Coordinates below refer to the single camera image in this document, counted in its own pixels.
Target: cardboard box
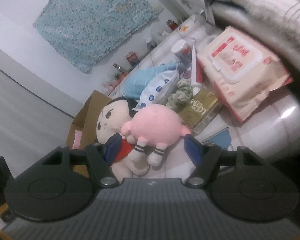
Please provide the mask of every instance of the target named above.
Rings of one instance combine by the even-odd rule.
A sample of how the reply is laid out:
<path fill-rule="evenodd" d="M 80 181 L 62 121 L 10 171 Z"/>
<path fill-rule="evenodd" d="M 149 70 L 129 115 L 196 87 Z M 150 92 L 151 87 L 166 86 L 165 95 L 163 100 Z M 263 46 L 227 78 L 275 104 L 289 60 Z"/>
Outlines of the cardboard box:
<path fill-rule="evenodd" d="M 209 90 L 202 88 L 179 116 L 197 135 L 210 123 L 221 107 L 219 99 Z"/>
<path fill-rule="evenodd" d="M 82 131 L 82 137 L 80 142 L 80 149 L 85 146 L 94 143 L 96 139 L 96 126 L 98 117 L 103 107 L 111 101 L 111 98 L 104 94 L 94 90 L 91 96 L 88 98 L 86 103 L 80 112 L 76 115 L 73 122 L 71 123 L 70 130 L 67 137 L 67 145 L 72 149 L 74 142 L 75 131 Z M 88 177 L 87 168 L 85 165 L 77 165 L 73 168 L 74 171 Z"/>

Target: gray ribbed surface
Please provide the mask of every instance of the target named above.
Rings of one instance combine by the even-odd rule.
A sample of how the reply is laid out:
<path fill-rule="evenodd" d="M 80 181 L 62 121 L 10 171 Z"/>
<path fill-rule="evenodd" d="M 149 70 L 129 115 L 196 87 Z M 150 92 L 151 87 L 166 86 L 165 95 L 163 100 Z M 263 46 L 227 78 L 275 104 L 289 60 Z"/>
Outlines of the gray ribbed surface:
<path fill-rule="evenodd" d="M 233 219 L 204 191 L 189 189 L 180 179 L 127 179 L 102 190 L 72 218 L 46 224 L 17 219 L 4 231 L 13 240 L 291 240 L 300 235 L 287 219 L 266 224 Z"/>

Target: pink pig plush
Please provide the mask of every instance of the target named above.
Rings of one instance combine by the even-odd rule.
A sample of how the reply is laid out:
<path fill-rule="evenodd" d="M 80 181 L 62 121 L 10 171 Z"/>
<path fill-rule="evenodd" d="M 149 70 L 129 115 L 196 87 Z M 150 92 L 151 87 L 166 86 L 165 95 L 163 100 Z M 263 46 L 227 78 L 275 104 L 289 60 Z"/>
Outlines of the pink pig plush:
<path fill-rule="evenodd" d="M 137 145 L 128 154 L 132 162 L 138 162 L 145 154 L 145 146 L 151 145 L 155 150 L 148 156 L 148 163 L 159 166 L 165 149 L 174 144 L 180 136 L 191 134 L 182 125 L 181 119 L 174 111 L 162 105 L 146 106 L 138 111 L 131 121 L 121 128 L 123 136 L 132 135 Z"/>

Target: light blue plastic bag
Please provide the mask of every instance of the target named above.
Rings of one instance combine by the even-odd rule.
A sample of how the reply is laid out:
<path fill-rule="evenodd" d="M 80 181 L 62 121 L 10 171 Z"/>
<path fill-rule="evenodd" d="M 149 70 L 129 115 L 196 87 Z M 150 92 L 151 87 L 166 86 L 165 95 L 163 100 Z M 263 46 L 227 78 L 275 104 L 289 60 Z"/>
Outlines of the light blue plastic bag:
<path fill-rule="evenodd" d="M 175 70 L 178 65 L 179 62 L 172 62 L 158 67 L 141 69 L 137 71 L 124 83 L 122 95 L 126 98 L 139 100 L 141 93 L 152 79 L 162 72 Z"/>

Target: floral cloth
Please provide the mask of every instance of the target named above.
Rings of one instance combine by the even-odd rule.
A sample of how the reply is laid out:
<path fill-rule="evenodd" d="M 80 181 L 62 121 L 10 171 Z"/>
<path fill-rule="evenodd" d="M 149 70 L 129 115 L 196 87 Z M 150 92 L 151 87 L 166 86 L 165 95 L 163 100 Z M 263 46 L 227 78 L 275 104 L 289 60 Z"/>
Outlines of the floral cloth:
<path fill-rule="evenodd" d="M 84 73 L 157 12 L 146 0 L 49 0 L 34 27 Z"/>

